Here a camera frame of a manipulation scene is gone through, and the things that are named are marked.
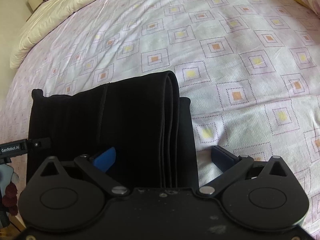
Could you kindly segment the cream white duvet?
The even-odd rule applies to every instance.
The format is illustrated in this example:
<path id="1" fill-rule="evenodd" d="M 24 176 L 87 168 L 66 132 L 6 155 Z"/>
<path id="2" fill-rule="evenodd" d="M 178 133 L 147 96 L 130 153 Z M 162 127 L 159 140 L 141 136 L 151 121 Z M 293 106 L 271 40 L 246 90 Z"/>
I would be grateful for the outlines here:
<path id="1" fill-rule="evenodd" d="M 95 0 L 49 0 L 19 30 L 12 45 L 9 67 L 18 69 L 29 51 L 74 12 Z"/>

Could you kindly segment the pink patterned bed sheet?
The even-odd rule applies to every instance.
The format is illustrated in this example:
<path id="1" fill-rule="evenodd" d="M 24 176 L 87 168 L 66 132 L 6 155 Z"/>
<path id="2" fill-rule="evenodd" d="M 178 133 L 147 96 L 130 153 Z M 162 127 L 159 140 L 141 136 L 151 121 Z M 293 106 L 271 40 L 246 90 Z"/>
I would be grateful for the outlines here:
<path id="1" fill-rule="evenodd" d="M 191 99 L 199 179 L 209 148 L 282 156 L 319 239 L 319 17 L 295 0 L 95 0 L 27 54 L 1 110 L 1 142 L 28 134 L 31 91 L 73 95 L 162 70 Z"/>

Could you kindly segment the black pants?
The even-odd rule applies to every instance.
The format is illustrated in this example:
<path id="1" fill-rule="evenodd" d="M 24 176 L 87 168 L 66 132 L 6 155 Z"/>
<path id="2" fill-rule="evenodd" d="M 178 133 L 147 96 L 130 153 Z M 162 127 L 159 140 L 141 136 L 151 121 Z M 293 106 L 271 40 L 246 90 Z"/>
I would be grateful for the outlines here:
<path id="1" fill-rule="evenodd" d="M 32 91 L 29 139 L 50 148 L 27 155 L 30 179 L 48 156 L 71 161 L 97 158 L 114 148 L 107 174 L 127 187 L 199 186 L 190 100 L 179 94 L 172 71 L 100 85 L 75 95 Z"/>

